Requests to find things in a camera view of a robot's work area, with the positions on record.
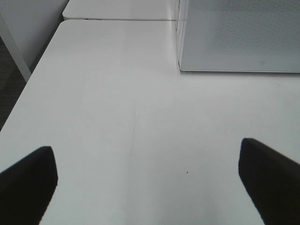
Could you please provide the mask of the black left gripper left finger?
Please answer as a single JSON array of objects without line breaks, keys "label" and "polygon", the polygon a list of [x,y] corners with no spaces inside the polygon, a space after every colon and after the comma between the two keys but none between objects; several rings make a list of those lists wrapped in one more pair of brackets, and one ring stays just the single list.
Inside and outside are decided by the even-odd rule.
[{"label": "black left gripper left finger", "polygon": [[58,185],[53,149],[43,146],[0,174],[0,223],[38,225]]}]

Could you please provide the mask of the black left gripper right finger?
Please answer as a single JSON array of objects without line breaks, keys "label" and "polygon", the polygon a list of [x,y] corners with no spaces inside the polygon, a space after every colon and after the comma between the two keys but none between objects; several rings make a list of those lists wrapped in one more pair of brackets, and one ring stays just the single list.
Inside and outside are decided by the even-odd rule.
[{"label": "black left gripper right finger", "polygon": [[300,165],[254,138],[244,138],[238,173],[266,225],[300,223]]}]

